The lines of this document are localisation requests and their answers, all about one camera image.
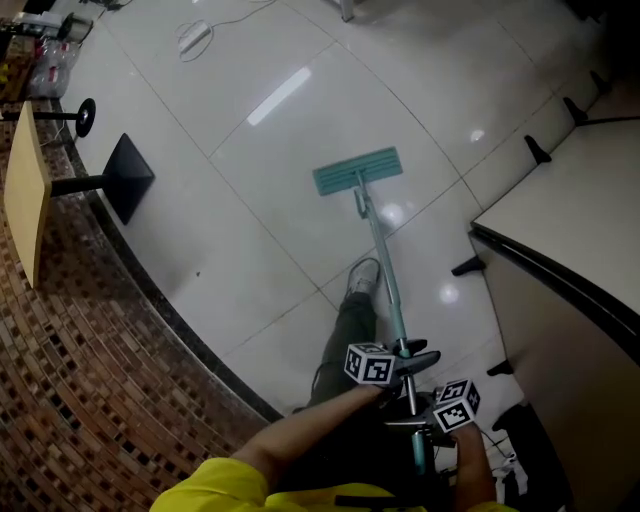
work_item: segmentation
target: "wooden tabletop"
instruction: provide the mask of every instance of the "wooden tabletop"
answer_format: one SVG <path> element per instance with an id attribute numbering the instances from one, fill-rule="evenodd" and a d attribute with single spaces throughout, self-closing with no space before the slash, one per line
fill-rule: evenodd
<path id="1" fill-rule="evenodd" d="M 38 284 L 40 244 L 51 197 L 51 179 L 36 133 L 31 102 L 16 127 L 4 184 L 4 208 L 13 243 L 29 284 Z"/>
<path id="2" fill-rule="evenodd" d="M 2 0 L 0 3 L 0 18 L 13 18 L 24 9 L 27 0 Z"/>

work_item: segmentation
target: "mop head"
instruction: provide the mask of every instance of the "mop head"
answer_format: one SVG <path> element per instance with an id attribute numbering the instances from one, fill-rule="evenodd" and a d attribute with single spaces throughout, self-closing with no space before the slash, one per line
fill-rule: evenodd
<path id="1" fill-rule="evenodd" d="M 313 179 L 321 196 L 358 186 L 356 172 L 365 183 L 402 174 L 402 166 L 395 147 L 374 151 L 367 155 L 343 160 L 313 171 Z"/>

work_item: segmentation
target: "person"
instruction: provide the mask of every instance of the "person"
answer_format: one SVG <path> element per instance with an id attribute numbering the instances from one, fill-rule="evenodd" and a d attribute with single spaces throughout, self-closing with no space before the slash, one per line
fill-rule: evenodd
<path id="1" fill-rule="evenodd" d="M 348 345 L 375 339 L 371 299 L 379 277 L 372 258 L 351 269 L 307 407 L 268 426 L 231 457 L 203 462 L 161 494 L 152 512 L 345 511 L 345 496 L 369 499 L 364 506 L 372 510 L 395 504 L 396 510 L 424 512 L 420 496 L 429 489 L 416 480 L 408 436 L 394 437 L 379 419 L 384 390 L 357 385 L 343 371 Z M 478 427 L 463 426 L 452 437 L 458 448 L 455 512 L 511 510 L 495 502 Z M 376 502 L 394 496 L 397 502 Z M 401 497 L 410 506 L 400 506 Z"/>

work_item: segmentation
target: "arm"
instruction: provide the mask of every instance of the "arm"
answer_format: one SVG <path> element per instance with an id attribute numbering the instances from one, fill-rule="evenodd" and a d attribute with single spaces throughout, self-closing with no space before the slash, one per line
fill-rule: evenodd
<path id="1" fill-rule="evenodd" d="M 231 458 L 262 473 L 271 487 L 298 457 L 349 416 L 382 393 L 375 386 L 357 386 L 327 402 L 277 421 L 258 432 Z"/>
<path id="2" fill-rule="evenodd" d="M 491 468 L 476 424 L 465 425 L 451 436 L 458 444 L 455 511 L 465 512 L 474 505 L 496 501 Z"/>

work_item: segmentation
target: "white cable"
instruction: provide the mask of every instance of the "white cable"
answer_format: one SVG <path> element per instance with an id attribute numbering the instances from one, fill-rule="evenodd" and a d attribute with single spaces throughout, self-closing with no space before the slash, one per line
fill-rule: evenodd
<path id="1" fill-rule="evenodd" d="M 54 140 L 56 140 L 56 139 L 60 136 L 60 134 L 62 133 L 62 130 L 64 130 L 64 126 L 65 126 L 65 124 L 66 124 L 66 123 L 67 123 L 67 121 L 66 121 L 66 120 L 62 121 L 62 126 L 61 126 L 61 127 L 60 127 L 60 129 L 56 132 L 56 134 L 53 136 L 53 139 L 48 140 L 47 142 L 43 142 L 42 144 L 40 144 L 40 147 L 42 148 L 42 147 L 46 146 L 47 144 L 50 144 L 50 143 L 52 143 Z"/>
<path id="2" fill-rule="evenodd" d="M 250 16 L 253 16 L 255 13 L 257 13 L 258 11 L 261 11 L 262 9 L 266 9 L 267 7 L 269 7 L 270 5 L 273 5 L 274 3 L 276 3 L 277 0 L 249 0 L 249 3 L 252 4 L 264 4 L 261 5 L 260 7 L 258 7 L 257 9 L 254 9 L 253 11 L 251 11 L 249 14 L 246 14 L 245 16 L 243 16 L 242 18 L 238 18 L 237 20 L 231 20 L 231 21 L 221 21 L 220 23 L 215 23 L 214 25 L 211 25 L 210 23 L 208 23 L 206 20 L 200 19 L 200 20 L 196 20 L 194 22 L 191 23 L 181 23 L 180 25 L 178 25 L 176 27 L 176 36 L 178 38 L 178 44 L 180 44 L 180 42 L 187 37 L 187 34 L 189 32 L 189 30 L 191 30 L 191 28 L 196 25 L 197 23 L 204 23 L 207 27 L 209 27 L 209 39 L 207 40 L 206 44 L 204 45 L 204 47 L 194 56 L 194 57 L 190 57 L 188 59 L 183 58 L 183 55 L 180 55 L 180 61 L 181 62 L 193 62 L 194 60 L 196 60 L 198 57 L 200 57 L 204 52 L 207 51 L 207 48 L 209 48 L 209 46 L 211 45 L 211 43 L 213 42 L 213 38 L 214 38 L 214 29 L 216 27 L 219 27 L 221 25 L 233 25 L 234 23 L 240 23 L 241 21 L 246 20 L 247 18 L 249 18 Z M 178 34 L 178 31 L 180 30 L 180 28 L 182 27 L 186 27 L 180 34 Z"/>

